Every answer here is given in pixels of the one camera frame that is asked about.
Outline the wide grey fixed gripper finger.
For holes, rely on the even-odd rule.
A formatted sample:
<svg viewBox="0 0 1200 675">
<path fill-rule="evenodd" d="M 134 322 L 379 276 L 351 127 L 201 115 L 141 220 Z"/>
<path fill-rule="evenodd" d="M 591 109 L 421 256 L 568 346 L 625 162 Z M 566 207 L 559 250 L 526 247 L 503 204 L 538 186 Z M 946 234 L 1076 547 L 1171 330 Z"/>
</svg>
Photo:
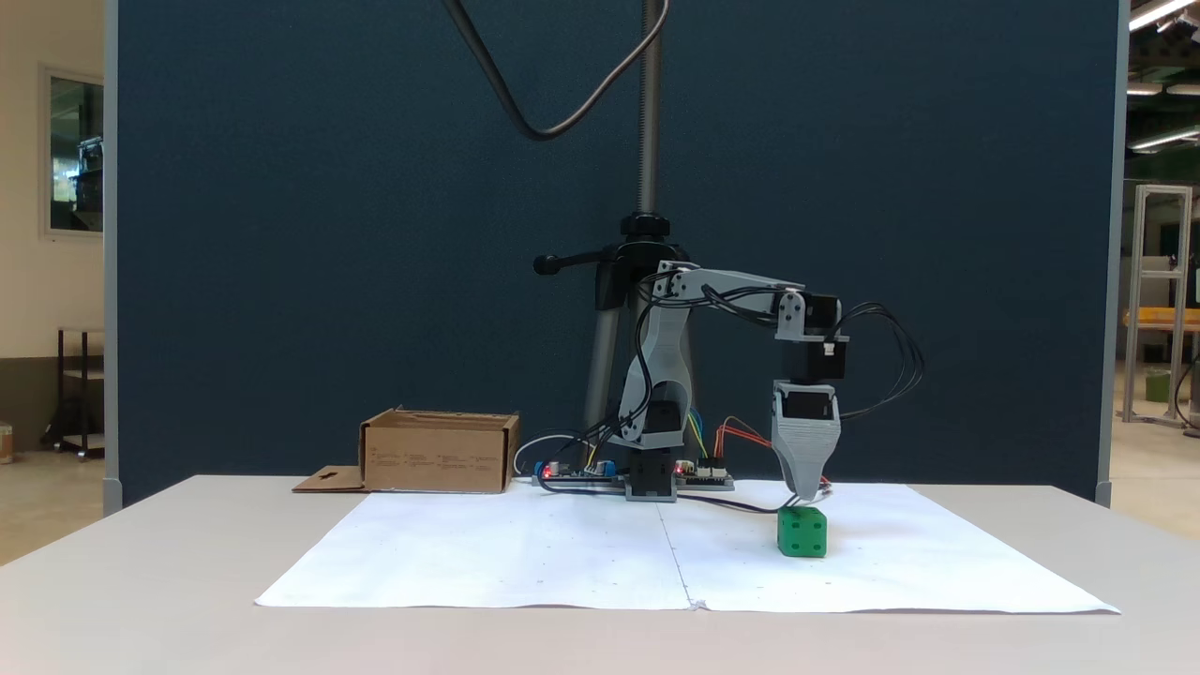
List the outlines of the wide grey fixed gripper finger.
<svg viewBox="0 0 1200 675">
<path fill-rule="evenodd" d="M 800 501 L 811 501 L 821 491 L 822 474 L 841 430 L 840 420 L 772 422 L 772 449 L 786 486 Z"/>
</svg>

